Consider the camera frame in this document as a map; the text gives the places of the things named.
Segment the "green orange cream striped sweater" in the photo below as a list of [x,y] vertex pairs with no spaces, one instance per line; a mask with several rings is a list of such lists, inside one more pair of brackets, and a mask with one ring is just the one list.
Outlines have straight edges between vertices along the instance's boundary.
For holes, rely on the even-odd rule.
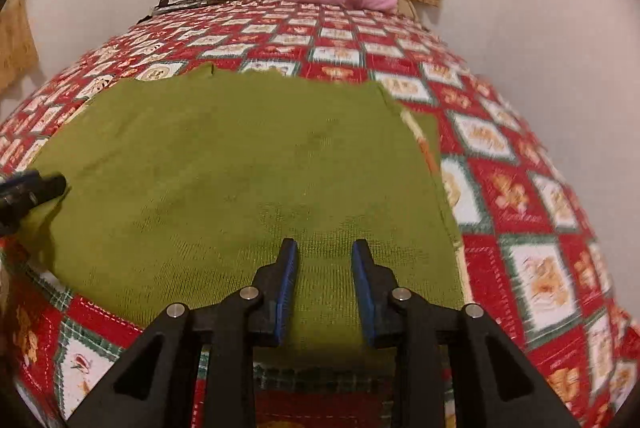
[[18,231],[29,255],[108,312],[148,325],[172,301],[215,303],[299,249],[285,339],[259,362],[382,368],[363,340],[350,253],[460,307],[461,235],[437,120],[378,81],[330,83],[205,64],[101,91],[38,151],[66,194]]

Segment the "red patchwork bear bedspread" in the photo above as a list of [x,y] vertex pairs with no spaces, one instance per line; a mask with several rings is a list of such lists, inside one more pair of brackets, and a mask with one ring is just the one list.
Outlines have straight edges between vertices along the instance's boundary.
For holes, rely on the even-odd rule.
[[[437,119],[442,180],[462,232],[466,299],[480,301],[582,427],[607,427],[639,381],[639,326],[613,297],[596,235],[527,123],[416,21],[370,10],[247,0],[140,22],[87,53],[1,125],[1,175],[23,170],[118,78],[206,62],[307,79],[378,81]],[[59,427],[141,330],[1,252],[1,354],[46,427]],[[388,426],[382,382],[259,366],[258,426]]]

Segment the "beige side curtain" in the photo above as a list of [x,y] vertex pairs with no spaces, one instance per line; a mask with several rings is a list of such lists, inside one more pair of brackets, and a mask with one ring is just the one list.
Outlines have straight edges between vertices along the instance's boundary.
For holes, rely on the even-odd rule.
[[39,58],[27,16],[26,0],[7,0],[0,24],[0,91],[21,80]]

